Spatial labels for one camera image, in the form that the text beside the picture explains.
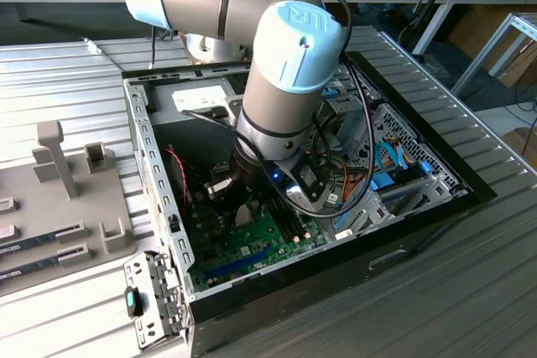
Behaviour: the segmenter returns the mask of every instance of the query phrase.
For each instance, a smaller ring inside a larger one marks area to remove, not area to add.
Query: aluminum extrusion table
[[[148,65],[145,39],[99,44],[128,70]],[[180,42],[157,45],[157,66],[188,63]],[[361,51],[498,197],[412,261],[211,356],[533,356],[535,171],[387,35],[356,28],[349,49]],[[82,43],[0,48],[0,100],[0,167],[30,157],[34,123],[42,120],[61,120],[67,151],[103,141],[119,158],[138,250],[154,247],[111,62]],[[0,298],[3,355],[184,357],[179,341],[138,352],[123,301],[123,260]]]
[[[453,94],[458,96],[462,90],[464,90],[464,87],[466,87],[473,76],[476,75],[477,70],[483,63],[485,63],[496,45],[502,42],[511,29],[517,29],[520,34],[513,43],[509,45],[503,55],[500,56],[496,64],[488,72],[492,77],[496,77],[501,72],[503,67],[513,58],[515,52],[519,50],[526,39],[537,41],[537,13],[510,13],[494,32],[493,36],[490,37],[490,40],[483,46],[473,62],[468,66],[464,73],[462,73],[459,80],[451,89]]]

